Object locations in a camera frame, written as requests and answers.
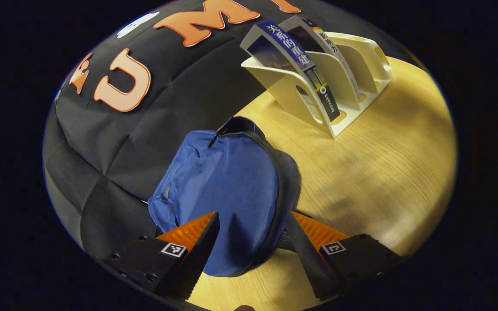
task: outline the white book holder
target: white book holder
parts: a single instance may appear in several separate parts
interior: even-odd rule
[[[361,91],[360,98],[356,98],[338,59],[330,54],[306,51],[316,64],[321,81],[328,83],[341,112],[332,122],[314,87],[297,73],[264,67],[252,57],[243,61],[241,67],[270,92],[283,110],[336,138],[381,94],[393,79],[393,72],[375,41],[348,34],[326,34],[346,58]]]

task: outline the book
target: book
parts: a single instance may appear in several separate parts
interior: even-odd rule
[[[347,60],[339,48],[330,40],[330,37],[324,33],[324,30],[320,26],[303,15],[293,16],[280,23],[279,26],[296,39],[305,51],[328,53],[337,58],[347,73],[356,98],[360,98],[360,88],[354,78],[351,67],[349,67]]]
[[[265,20],[253,25],[239,46],[265,67],[293,71],[306,79],[314,87],[330,122],[340,115],[328,83],[319,78],[316,64],[275,22]]]

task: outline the bag strap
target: bag strap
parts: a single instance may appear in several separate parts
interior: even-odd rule
[[[312,219],[312,217],[310,215],[307,215],[307,214],[305,214],[297,209],[294,209],[294,211]],[[285,229],[282,232],[282,235],[280,235],[280,239],[278,240],[278,243],[276,244],[276,248],[280,248],[282,250],[289,250],[292,252],[297,252],[295,250],[295,247],[293,246],[293,242],[291,241],[289,234],[287,233],[287,230],[285,230]]]
[[[252,120],[249,120],[248,118],[244,117],[233,117],[228,120],[223,126],[219,128],[219,130],[216,131],[215,136],[211,141],[209,142],[208,147],[212,146],[220,135],[224,134],[230,134],[230,133],[255,133],[257,134],[262,140],[266,140],[265,134],[262,132],[262,130],[253,122]]]

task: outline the blue bag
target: blue bag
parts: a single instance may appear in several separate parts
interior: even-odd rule
[[[217,211],[220,232],[204,272],[233,277],[265,262],[294,210],[300,174],[249,119],[231,118],[218,131],[185,136],[153,196],[150,216],[168,232]]]

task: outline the wooden table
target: wooden table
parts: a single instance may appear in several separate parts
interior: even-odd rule
[[[237,115],[296,161],[298,210],[350,236],[368,233],[400,255],[413,254],[448,205],[457,146],[447,105],[422,69],[388,57],[395,77],[336,139],[283,111],[268,92]],[[214,311],[319,305],[297,255],[276,250],[265,264],[235,277],[202,274],[190,303]]]

